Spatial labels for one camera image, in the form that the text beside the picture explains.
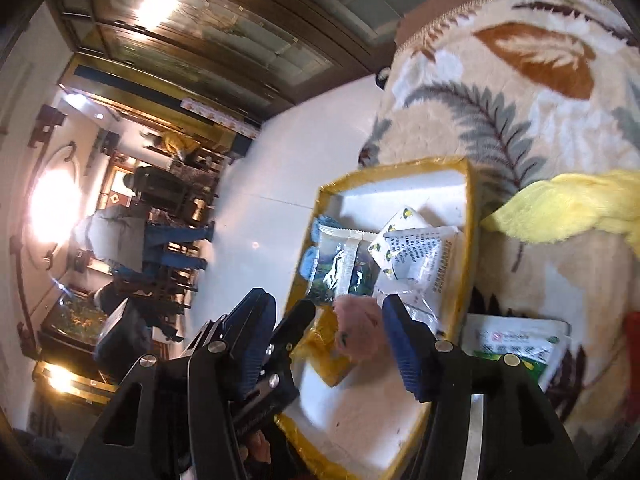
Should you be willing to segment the person's left hand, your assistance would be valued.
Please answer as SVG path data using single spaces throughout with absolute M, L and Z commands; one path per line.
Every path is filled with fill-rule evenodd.
M 249 458 L 257 463 L 271 463 L 271 446 L 262 430 L 250 434 L 239 447 L 242 462 Z

